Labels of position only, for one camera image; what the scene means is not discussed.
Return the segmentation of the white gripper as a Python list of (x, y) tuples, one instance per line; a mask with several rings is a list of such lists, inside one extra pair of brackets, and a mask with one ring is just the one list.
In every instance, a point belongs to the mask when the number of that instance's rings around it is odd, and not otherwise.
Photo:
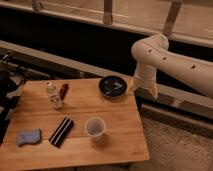
[(137, 88), (150, 90), (153, 98), (158, 98), (158, 89), (156, 87), (157, 69), (150, 65), (137, 63), (134, 76), (132, 78), (131, 90), (136, 91)]

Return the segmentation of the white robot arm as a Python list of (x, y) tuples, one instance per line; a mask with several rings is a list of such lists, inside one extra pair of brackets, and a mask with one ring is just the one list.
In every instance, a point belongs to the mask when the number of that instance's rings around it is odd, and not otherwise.
[(172, 53), (168, 48), (168, 38), (163, 34), (155, 34), (133, 44), (131, 53), (137, 61), (133, 90), (143, 88), (157, 98), (157, 70), (161, 70), (213, 99), (213, 62)]

